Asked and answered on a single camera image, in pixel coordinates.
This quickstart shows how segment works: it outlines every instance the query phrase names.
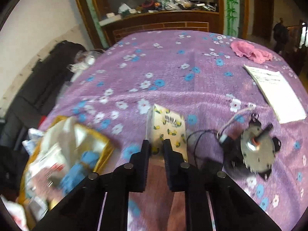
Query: doorway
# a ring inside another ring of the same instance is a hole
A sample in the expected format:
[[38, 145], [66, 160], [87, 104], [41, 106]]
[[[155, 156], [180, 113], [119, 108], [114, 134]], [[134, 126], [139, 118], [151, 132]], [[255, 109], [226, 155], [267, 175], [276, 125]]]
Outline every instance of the doorway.
[[271, 40], [274, 20], [274, 0], [254, 0], [254, 25], [252, 34]]

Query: white wall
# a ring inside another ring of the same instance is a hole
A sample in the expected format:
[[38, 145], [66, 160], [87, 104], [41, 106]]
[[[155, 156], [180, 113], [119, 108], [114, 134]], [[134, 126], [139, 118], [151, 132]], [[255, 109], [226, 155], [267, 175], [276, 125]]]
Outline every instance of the white wall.
[[12, 100], [37, 55], [44, 57], [60, 40], [93, 47], [75, 0], [19, 1], [0, 31], [0, 107]]
[[[274, 22], [275, 24], [279, 22], [279, 18], [284, 19], [285, 26], [298, 25], [299, 20], [306, 20], [307, 15], [305, 15], [296, 5], [293, 0], [274, 0]], [[249, 0], [249, 23], [248, 23], [248, 35], [252, 34], [252, 28], [254, 24], [254, 0]], [[271, 46], [275, 44], [274, 39], [271, 40]]]

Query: tissue box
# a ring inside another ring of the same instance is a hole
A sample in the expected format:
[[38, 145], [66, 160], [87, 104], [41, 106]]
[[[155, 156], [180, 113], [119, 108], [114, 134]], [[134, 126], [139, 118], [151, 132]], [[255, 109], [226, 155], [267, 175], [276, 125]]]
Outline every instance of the tissue box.
[[180, 114], [154, 104], [147, 114], [146, 139], [151, 143], [153, 159], [164, 161], [162, 141], [170, 139], [172, 149], [187, 161], [185, 120]]

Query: metal plate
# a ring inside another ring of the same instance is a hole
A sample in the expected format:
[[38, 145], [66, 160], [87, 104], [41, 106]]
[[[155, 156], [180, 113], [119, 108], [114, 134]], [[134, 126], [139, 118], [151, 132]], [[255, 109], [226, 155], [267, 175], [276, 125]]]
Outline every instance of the metal plate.
[[262, 173], [271, 168], [275, 160], [275, 146], [269, 135], [265, 136], [255, 150], [252, 150], [250, 140], [255, 137], [261, 128], [250, 126], [241, 137], [241, 151], [244, 157], [244, 164], [251, 172]]

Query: cable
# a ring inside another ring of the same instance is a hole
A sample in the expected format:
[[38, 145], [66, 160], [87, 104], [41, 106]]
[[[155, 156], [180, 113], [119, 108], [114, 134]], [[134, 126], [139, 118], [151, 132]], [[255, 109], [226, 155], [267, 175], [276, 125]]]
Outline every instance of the cable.
[[245, 111], [248, 111], [248, 110], [251, 110], [251, 111], [252, 111], [253, 109], [254, 109], [253, 107], [248, 107], [248, 108], [244, 108], [244, 109], [238, 111], [234, 116], [231, 117], [231, 119], [230, 119], [225, 125], [223, 125], [223, 126], [218, 130], [217, 135], [216, 135], [217, 139], [219, 140], [219, 136], [221, 136], [221, 134], [222, 134], [222, 132], [224, 131], [224, 129], [225, 129], [227, 126], [229, 126], [229, 125], [231, 124], [231, 122], [233, 122], [233, 120], [234, 120], [238, 115], [240, 115], [241, 113], [243, 113], [243, 112], [245, 112]]
[[189, 138], [190, 138], [192, 135], [195, 135], [196, 133], [200, 133], [200, 132], [203, 132], [203, 133], [202, 133], [201, 135], [199, 135], [199, 137], [198, 137], [198, 139], [197, 139], [197, 141], [196, 141], [196, 144], [195, 144], [194, 151], [193, 151], [193, 158], [194, 158], [195, 165], [196, 165], [197, 168], [198, 168], [198, 165], [197, 165], [196, 149], [197, 149], [197, 146], [198, 146], [198, 143], [199, 143], [201, 137], [202, 137], [204, 134], [208, 133], [208, 132], [212, 133], [213, 135], [216, 135], [217, 130], [215, 130], [215, 129], [197, 130], [197, 131], [191, 133], [191, 134], [187, 137], [187, 141], [186, 141], [187, 145], [188, 145], [188, 140], [189, 140]]

